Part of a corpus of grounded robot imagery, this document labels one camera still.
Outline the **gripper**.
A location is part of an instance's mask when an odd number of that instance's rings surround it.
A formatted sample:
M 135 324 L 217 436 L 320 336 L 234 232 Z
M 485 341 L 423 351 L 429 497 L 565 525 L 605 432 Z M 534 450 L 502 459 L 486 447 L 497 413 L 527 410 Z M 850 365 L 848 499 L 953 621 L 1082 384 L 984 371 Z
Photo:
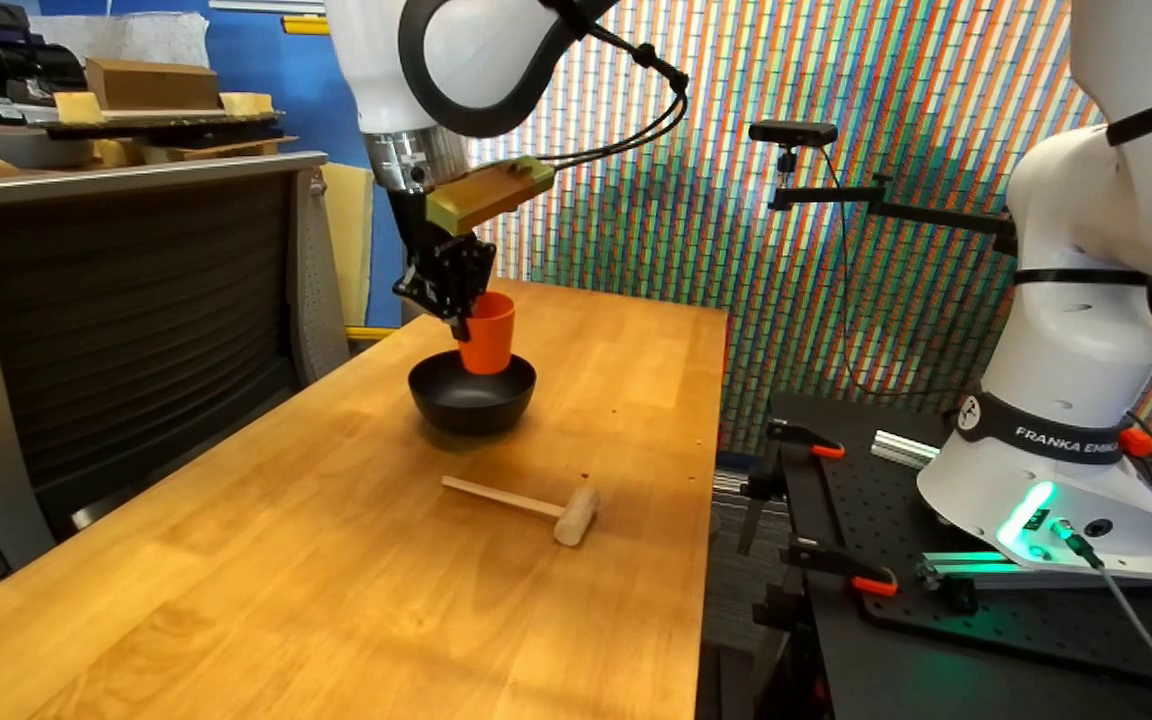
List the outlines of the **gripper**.
M 425 194 L 388 190 L 387 197 L 408 262 L 392 291 L 426 314 L 444 319 L 454 340 L 470 341 L 468 319 L 488 287 L 497 247 L 430 222 Z M 422 274 L 434 272 L 442 272 L 442 287 Z

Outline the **orange cup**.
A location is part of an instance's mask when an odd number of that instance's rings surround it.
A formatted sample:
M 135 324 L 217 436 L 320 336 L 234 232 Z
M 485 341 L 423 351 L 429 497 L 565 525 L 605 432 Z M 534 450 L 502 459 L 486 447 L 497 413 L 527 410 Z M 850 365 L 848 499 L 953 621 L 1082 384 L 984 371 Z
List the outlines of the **orange cup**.
M 511 363 L 515 301 L 506 293 L 485 291 L 468 314 L 468 338 L 458 342 L 460 359 L 468 373 L 495 376 Z

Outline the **black bowl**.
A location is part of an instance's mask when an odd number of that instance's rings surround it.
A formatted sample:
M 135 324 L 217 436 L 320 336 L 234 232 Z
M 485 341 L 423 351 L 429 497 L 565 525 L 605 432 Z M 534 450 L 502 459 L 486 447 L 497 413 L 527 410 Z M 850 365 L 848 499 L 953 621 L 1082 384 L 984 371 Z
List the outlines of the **black bowl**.
M 497 435 L 517 427 L 529 409 L 538 372 L 513 355 L 503 372 L 468 372 L 456 351 L 416 363 L 407 376 L 415 406 L 431 427 L 468 437 Z

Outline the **grey bowl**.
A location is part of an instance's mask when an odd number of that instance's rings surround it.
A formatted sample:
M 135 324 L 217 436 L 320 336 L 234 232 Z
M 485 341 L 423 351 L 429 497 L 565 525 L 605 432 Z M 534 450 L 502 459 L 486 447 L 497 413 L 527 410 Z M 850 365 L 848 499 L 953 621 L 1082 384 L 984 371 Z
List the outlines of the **grey bowl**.
M 94 159 L 91 141 L 52 141 L 50 132 L 28 126 L 0 126 L 0 159 L 26 170 L 65 170 Z

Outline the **yellow foam board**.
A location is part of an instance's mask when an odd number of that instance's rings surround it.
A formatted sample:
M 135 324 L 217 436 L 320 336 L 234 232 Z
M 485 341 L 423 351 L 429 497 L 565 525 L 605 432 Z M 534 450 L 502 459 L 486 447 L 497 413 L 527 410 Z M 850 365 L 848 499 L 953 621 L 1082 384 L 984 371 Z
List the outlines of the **yellow foam board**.
M 374 176 L 366 168 L 328 162 L 323 167 L 323 181 L 343 319 L 347 327 L 364 327 L 371 278 Z

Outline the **wooden mallet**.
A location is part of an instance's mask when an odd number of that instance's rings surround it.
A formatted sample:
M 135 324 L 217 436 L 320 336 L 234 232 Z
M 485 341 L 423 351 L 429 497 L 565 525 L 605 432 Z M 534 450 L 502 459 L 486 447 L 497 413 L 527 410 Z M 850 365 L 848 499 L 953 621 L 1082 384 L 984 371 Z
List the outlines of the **wooden mallet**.
M 490 501 L 511 506 L 513 509 L 532 511 L 544 518 L 553 520 L 553 537 L 564 547 L 577 547 L 584 541 L 590 525 L 593 524 L 596 511 L 602 503 L 600 492 L 593 486 L 576 488 L 570 501 L 556 505 L 454 477 L 444 477 L 442 484 L 445 488 L 457 488 L 467 495 L 488 498 Z

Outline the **black tray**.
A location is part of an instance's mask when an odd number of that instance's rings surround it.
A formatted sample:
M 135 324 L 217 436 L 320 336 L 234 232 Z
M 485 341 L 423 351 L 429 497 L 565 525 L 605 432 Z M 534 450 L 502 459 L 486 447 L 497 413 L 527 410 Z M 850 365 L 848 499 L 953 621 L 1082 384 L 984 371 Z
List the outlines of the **black tray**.
M 160 115 L 160 118 L 113 118 L 100 123 L 63 123 L 59 120 L 31 123 L 51 141 L 137 141 L 147 146 L 200 150 L 236 143 L 279 141 L 285 137 L 283 111 L 229 118 L 229 115 Z

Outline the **grey cabinet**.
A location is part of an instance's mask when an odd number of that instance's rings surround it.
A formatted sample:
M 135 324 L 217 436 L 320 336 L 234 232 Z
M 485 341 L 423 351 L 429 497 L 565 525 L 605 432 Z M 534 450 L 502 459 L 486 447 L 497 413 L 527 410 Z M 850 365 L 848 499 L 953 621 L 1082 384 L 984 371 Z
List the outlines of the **grey cabinet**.
M 0 579 L 349 361 L 325 165 L 0 179 Z

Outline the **cardboard box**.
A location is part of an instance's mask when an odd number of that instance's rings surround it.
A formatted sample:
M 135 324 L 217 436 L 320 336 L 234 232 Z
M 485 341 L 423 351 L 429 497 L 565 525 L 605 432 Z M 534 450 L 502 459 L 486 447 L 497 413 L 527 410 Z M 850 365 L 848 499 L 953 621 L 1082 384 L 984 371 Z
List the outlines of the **cardboard box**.
M 88 88 L 103 109 L 219 109 L 214 70 L 197 65 L 157 63 L 90 56 Z

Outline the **black and orange clamp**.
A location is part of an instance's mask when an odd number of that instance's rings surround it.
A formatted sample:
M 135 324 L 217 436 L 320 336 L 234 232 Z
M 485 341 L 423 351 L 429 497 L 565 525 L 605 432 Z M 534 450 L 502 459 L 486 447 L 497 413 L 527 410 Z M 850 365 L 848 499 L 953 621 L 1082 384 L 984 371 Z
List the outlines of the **black and orange clamp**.
M 846 457 L 846 446 L 832 441 L 813 429 L 780 418 L 772 418 L 765 427 L 765 437 L 772 441 L 805 448 L 810 455 L 823 458 Z
M 890 598 L 899 593 L 890 568 L 838 544 L 797 536 L 781 551 L 781 560 L 794 568 L 842 577 L 861 594 Z

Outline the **black device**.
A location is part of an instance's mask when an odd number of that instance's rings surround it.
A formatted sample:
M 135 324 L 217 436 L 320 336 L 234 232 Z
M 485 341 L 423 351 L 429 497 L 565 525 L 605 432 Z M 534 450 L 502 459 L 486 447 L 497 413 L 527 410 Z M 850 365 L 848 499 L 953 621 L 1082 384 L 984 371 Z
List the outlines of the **black device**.
M 88 91 L 88 79 L 82 61 L 63 45 L 0 40 L 0 97 L 17 86 L 41 99 L 56 91 Z

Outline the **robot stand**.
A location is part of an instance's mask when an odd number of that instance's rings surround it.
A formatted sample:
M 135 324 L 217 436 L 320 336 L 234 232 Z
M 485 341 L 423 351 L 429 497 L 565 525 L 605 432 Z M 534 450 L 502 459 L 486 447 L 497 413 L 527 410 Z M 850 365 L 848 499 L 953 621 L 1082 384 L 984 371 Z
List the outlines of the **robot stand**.
M 915 579 L 922 552 L 969 539 L 925 510 L 914 470 L 869 446 L 877 430 L 941 444 L 940 415 L 776 393 L 770 416 L 846 446 L 840 460 L 771 446 L 791 533 L 882 562 L 899 592 L 787 568 L 796 632 L 768 705 L 826 697 L 835 720 L 1152 720 L 1152 653 L 1108 589 L 987 591 L 969 616 Z

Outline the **aluminium rail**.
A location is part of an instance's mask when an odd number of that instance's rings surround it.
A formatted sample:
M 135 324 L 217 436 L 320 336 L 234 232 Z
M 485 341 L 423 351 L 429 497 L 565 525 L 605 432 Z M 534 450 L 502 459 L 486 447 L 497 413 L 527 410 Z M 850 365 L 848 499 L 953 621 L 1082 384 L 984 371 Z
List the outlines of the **aluminium rail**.
M 940 448 L 904 435 L 893 434 L 887 430 L 877 430 L 873 441 L 870 444 L 870 454 L 920 471 L 940 454 Z

